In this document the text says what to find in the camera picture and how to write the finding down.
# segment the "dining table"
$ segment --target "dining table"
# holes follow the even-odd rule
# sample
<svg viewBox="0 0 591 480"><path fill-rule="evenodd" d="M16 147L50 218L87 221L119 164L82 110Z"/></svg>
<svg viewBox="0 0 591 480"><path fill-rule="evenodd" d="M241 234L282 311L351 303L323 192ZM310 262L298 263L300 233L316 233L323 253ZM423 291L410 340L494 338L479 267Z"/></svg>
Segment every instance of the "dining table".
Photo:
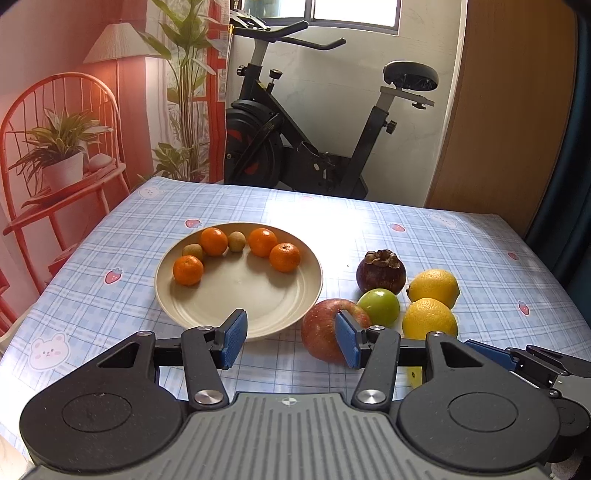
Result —
<svg viewBox="0 0 591 480"><path fill-rule="evenodd" d="M462 341L500 348L535 344L591 360L591 329L565 290L497 215L444 212L285 190L187 183L154 177L102 219L22 322L0 361L0 434L26 452L22 409L36 393L139 330L179 337L160 307L154 274L164 254L198 229L226 222L274 226L305 242L323 272L319 300L357 301L355 272L368 251L390 249L407 284L442 268L457 278L453 307ZM398 295L401 314L410 305ZM399 368L395 398L412 388ZM220 371L237 392L339 392L350 398L361 372L312 357L300 322L243 345ZM163 367L160 385L186 399L182 367Z"/></svg>

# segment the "white wall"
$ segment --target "white wall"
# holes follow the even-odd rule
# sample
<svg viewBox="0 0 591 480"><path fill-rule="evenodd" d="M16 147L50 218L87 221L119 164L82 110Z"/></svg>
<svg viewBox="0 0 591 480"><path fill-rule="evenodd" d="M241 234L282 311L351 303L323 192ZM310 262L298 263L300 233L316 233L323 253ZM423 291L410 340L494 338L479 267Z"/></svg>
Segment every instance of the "white wall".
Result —
<svg viewBox="0 0 591 480"><path fill-rule="evenodd" d="M439 87L427 92L434 108L418 110L396 99L389 119L398 122L393 135L380 135L363 171L368 200L422 206L437 161L443 120L452 82L460 24L461 0L403 0L398 36L344 28L310 27L295 36L347 44L316 51L284 43L269 46L261 80L269 69L284 74L273 94L321 151L351 155L379 88L382 69L392 60L412 60L437 70ZM254 41L234 37L228 70L227 102L235 100Z"/></svg>

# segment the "metal screw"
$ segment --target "metal screw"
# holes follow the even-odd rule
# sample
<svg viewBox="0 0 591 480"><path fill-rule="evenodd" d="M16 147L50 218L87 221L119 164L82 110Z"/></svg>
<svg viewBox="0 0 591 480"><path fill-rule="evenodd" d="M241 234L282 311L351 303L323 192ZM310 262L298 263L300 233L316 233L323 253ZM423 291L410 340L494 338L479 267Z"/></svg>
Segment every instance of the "metal screw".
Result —
<svg viewBox="0 0 591 480"><path fill-rule="evenodd" d="M200 390L194 398L201 405L215 405L223 400L223 394L217 390Z"/></svg>
<svg viewBox="0 0 591 480"><path fill-rule="evenodd" d="M357 394L357 400L368 405L375 405L376 403L382 403L386 400L386 394L380 390L369 388L368 390L362 390L359 392Z"/></svg>

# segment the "curtain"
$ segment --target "curtain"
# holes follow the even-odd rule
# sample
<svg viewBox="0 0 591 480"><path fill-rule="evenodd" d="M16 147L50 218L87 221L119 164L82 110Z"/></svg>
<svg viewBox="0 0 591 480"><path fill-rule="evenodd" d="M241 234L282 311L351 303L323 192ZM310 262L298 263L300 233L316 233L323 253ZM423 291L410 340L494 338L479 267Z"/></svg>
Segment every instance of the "curtain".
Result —
<svg viewBox="0 0 591 480"><path fill-rule="evenodd" d="M525 241L591 325L591 38L589 23L580 17L577 23L579 48L569 123Z"/></svg>

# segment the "green apple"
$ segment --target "green apple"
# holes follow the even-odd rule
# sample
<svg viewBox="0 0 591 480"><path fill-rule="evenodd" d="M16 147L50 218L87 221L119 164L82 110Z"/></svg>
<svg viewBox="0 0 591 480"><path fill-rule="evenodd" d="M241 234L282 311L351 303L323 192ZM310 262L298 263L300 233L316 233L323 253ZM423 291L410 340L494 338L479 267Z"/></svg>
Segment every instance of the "green apple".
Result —
<svg viewBox="0 0 591 480"><path fill-rule="evenodd" d="M357 305L369 315L372 325L393 327L400 313L396 295L385 288L376 288L364 293Z"/></svg>

